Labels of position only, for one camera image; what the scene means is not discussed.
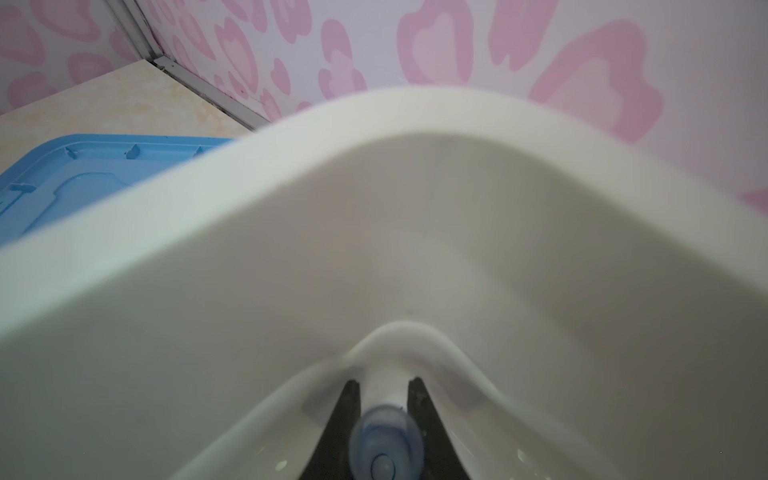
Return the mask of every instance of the blue plastic container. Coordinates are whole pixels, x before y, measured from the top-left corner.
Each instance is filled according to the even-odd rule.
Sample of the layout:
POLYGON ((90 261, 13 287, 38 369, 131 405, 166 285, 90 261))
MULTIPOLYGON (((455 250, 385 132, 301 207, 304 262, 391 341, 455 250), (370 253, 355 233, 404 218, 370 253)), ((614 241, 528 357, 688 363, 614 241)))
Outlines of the blue plastic container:
POLYGON ((47 141, 0 174, 0 246, 228 141, 98 134, 47 141))

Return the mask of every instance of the beige tile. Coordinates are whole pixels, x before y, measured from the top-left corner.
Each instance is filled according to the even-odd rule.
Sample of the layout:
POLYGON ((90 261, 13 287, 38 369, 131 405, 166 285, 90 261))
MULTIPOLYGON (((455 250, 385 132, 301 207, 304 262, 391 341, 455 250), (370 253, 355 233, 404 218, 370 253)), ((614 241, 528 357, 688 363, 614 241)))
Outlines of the beige tile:
POLYGON ((248 130, 147 61, 0 116, 0 172, 69 134, 235 138, 248 130))

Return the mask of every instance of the wallpaper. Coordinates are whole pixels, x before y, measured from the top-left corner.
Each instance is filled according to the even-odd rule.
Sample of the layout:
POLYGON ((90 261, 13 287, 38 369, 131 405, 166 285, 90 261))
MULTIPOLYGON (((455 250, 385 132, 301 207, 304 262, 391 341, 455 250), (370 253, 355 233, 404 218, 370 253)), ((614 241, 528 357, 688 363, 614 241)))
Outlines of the wallpaper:
POLYGON ((136 60, 98 0, 0 1, 0 114, 136 60))

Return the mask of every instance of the pink heart pattern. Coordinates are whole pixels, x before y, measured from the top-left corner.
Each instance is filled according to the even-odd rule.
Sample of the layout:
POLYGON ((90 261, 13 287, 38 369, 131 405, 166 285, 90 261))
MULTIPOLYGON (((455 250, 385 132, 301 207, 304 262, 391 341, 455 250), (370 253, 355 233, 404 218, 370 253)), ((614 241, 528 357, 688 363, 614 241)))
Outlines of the pink heart pattern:
POLYGON ((232 75, 232 72, 231 72, 231 71, 228 71, 228 72, 227 72, 227 75, 228 75, 228 76, 229 76, 229 78, 230 78, 230 84, 232 84, 232 88, 233 88, 233 89, 235 90, 235 92, 236 92, 236 93, 237 93, 237 94, 240 96, 240 98, 242 98, 243 100, 246 100, 246 99, 248 99, 248 97, 249 97, 249 95, 248 95, 248 90, 246 90, 246 89, 245 89, 245 87, 243 86, 243 84, 241 84, 239 81, 237 81, 237 79, 235 78, 235 76, 234 76, 234 75, 232 75))
POLYGON ((277 107, 277 102, 275 101, 275 98, 272 96, 269 90, 264 88, 261 91, 261 104, 264 106, 264 112, 266 113, 266 118, 269 121, 278 121, 283 116, 280 114, 280 109, 277 107))
POLYGON ((160 18, 160 14, 157 12, 157 7, 154 6, 154 2, 152 0, 147 0, 147 10, 149 10, 149 14, 152 15, 152 18, 154 18, 158 24, 163 23, 163 20, 160 18))
POLYGON ((0 57, 35 66, 45 61, 40 35, 14 5, 0 7, 0 57))
POLYGON ((283 61, 279 58, 275 58, 275 66, 270 72, 272 83, 280 89, 284 94, 290 95, 290 77, 283 61))
POLYGON ((216 87, 218 91, 227 94, 227 97, 235 98, 235 94, 232 93, 231 90, 227 89, 227 86, 224 84, 224 80, 219 75, 214 75, 214 87, 216 87))
POLYGON ((48 82, 48 77, 39 71, 16 78, 8 85, 8 103, 13 108, 23 107, 38 101, 57 90, 48 82))
POLYGON ((253 27, 262 33, 266 31, 266 9, 263 0, 222 0, 222 3, 239 20, 251 22, 253 27))
POLYGON ((187 53, 187 49, 184 47, 184 44, 181 43, 181 40, 176 35, 174 35, 171 41, 174 43, 176 59, 179 61, 181 66, 197 75, 197 68, 194 66, 194 63, 192 63, 192 59, 187 53))
POLYGON ((176 9, 180 13, 179 25, 181 26, 181 31, 187 36, 187 40, 189 40, 192 46, 201 54, 211 60, 216 60, 216 55, 214 54, 214 51, 210 49, 208 40, 205 38, 205 35, 203 35, 203 30, 200 29, 200 24, 198 24, 195 17, 189 13, 187 6, 184 4, 184 0, 174 0, 174 5, 176 5, 176 9))
POLYGON ((259 72, 256 59, 248 44, 248 39, 237 23, 229 17, 224 19, 224 27, 214 26, 219 46, 229 59, 235 71, 245 82, 245 85, 256 94, 259 88, 259 72))
POLYGON ((76 84, 92 78, 100 77, 112 70, 112 63, 105 57, 94 53, 76 53, 69 56, 67 60, 69 77, 76 84))
POLYGON ((509 69, 517 71, 530 62, 557 6, 558 0, 497 0, 488 33, 494 65, 509 56, 509 69))
POLYGON ((566 45, 528 97, 633 143, 664 108, 659 92, 643 78, 645 51, 637 25, 607 23, 566 45))
POLYGON ((298 113, 302 110, 306 110, 307 108, 312 108, 312 104, 309 103, 308 101, 303 101, 299 104, 298 107, 296 107, 296 112, 298 113))
POLYGON ((397 54, 412 84, 465 84, 472 75, 474 21, 465 0, 425 0, 403 15, 397 54))
POLYGON ((94 43, 101 36, 91 0, 29 0, 32 14, 45 27, 73 40, 94 43))
POLYGON ((134 54, 134 51, 131 50, 131 47, 128 46, 128 43, 125 41, 125 37, 122 33, 120 33, 119 30, 115 29, 112 32, 112 35, 109 36, 109 45, 112 46, 112 49, 120 55, 122 58, 125 58, 128 61, 136 61, 136 54, 134 54))
POLYGON ((174 17, 174 13, 170 10, 165 0, 157 0, 157 4, 160 6, 160 11, 163 12, 163 16, 168 20, 168 23, 176 26, 176 17, 174 17))
POLYGON ((307 0, 270 0, 275 23, 288 43, 296 43, 299 35, 312 30, 312 12, 307 0))
POLYGON ((330 63, 330 70, 323 68, 318 74, 320 91, 332 99, 368 89, 366 79, 352 61, 352 45, 344 25, 338 20, 328 20, 320 29, 323 56, 330 63))

